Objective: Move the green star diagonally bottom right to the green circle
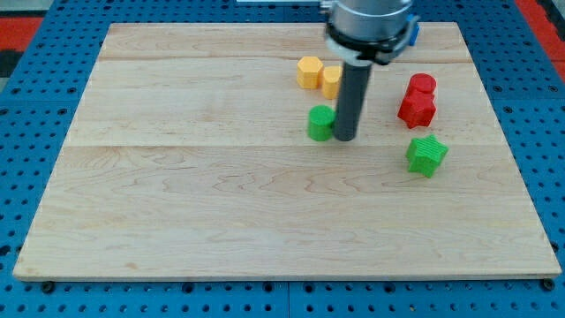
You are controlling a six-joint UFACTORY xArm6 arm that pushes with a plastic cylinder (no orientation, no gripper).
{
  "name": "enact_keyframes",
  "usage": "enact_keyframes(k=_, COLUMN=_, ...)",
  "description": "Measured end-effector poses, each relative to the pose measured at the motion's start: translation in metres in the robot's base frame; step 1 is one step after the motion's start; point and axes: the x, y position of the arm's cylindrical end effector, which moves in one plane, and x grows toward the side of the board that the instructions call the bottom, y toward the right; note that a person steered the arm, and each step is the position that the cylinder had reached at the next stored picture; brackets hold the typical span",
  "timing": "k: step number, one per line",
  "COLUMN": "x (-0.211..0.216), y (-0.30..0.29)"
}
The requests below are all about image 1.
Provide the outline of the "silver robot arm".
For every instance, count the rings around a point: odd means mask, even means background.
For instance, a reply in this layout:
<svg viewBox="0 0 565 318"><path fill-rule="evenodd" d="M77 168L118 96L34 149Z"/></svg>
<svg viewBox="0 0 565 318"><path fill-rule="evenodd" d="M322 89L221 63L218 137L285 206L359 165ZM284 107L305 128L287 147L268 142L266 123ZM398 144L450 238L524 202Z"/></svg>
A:
<svg viewBox="0 0 565 318"><path fill-rule="evenodd" d="M420 17L412 0L327 0L325 43L343 61L333 135L354 140L372 67L388 65L410 45Z"/></svg>

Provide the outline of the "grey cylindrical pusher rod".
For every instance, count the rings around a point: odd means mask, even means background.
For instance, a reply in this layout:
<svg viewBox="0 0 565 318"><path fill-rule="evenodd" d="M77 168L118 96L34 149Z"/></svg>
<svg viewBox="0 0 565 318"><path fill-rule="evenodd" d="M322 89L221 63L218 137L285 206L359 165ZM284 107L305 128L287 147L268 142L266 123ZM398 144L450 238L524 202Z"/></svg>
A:
<svg viewBox="0 0 565 318"><path fill-rule="evenodd" d="M355 139L371 73L370 64L355 66L343 63L333 126L333 134L337 140Z"/></svg>

